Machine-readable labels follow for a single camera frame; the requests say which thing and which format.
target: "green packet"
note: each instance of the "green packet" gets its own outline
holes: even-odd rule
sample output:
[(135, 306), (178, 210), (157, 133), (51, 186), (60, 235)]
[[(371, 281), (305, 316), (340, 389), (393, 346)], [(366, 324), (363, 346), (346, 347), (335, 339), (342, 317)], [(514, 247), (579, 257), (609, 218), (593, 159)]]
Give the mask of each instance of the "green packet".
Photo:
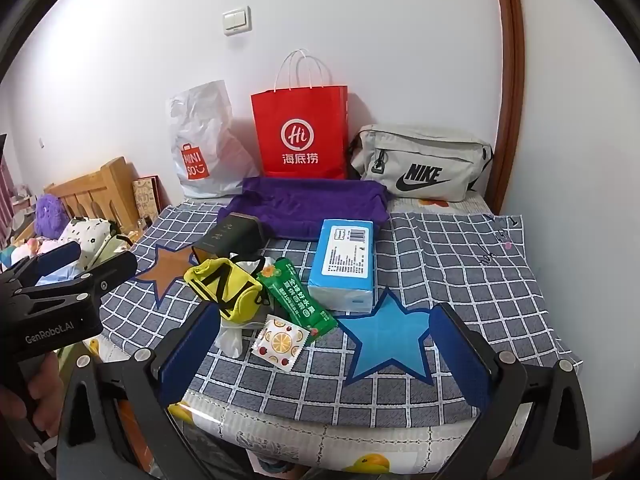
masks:
[(302, 288), (296, 268), (287, 258), (265, 267), (256, 279), (267, 287), (291, 321), (309, 330), (311, 342), (338, 326), (338, 322)]

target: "yellow bag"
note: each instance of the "yellow bag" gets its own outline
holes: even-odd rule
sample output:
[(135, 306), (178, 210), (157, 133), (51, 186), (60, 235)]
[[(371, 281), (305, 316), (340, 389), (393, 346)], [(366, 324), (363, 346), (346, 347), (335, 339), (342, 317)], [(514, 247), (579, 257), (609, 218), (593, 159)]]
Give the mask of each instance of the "yellow bag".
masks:
[(246, 323), (262, 303), (262, 284), (228, 258), (205, 260), (184, 273), (194, 292), (215, 301), (220, 315), (234, 323)]

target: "human hand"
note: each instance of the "human hand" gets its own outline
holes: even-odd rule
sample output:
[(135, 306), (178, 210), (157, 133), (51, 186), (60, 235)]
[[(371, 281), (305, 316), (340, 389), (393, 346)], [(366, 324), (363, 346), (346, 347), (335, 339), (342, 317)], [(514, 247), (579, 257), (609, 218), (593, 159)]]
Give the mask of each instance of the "human hand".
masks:
[[(64, 384), (58, 374), (58, 358), (53, 352), (45, 357), (39, 372), (29, 381), (28, 388), (31, 397), (38, 401), (33, 414), (34, 425), (40, 431), (46, 431), (49, 436), (57, 435)], [(20, 419), (27, 416), (27, 409), (20, 397), (0, 386), (0, 413), (5, 418)]]

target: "wooden headboard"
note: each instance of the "wooden headboard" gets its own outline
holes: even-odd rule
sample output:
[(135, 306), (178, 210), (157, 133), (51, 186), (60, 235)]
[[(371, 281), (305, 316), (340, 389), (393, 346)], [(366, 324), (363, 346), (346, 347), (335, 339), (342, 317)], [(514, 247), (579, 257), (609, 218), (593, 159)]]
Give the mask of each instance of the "wooden headboard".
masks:
[[(136, 200), (133, 197), (133, 175), (123, 156), (107, 162), (100, 170), (69, 180), (51, 184), (45, 193), (59, 197), (69, 216), (104, 218), (117, 222), (126, 234), (138, 221)], [(33, 223), (16, 238), (32, 237)]]

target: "zipper pull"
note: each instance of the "zipper pull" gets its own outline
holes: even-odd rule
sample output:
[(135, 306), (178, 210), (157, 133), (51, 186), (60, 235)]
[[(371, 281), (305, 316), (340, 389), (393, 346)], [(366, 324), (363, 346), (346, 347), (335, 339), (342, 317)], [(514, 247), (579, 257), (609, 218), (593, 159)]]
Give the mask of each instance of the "zipper pull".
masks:
[(380, 150), (380, 154), (378, 158), (373, 163), (373, 167), (371, 168), (371, 173), (382, 174), (385, 172), (385, 150)]

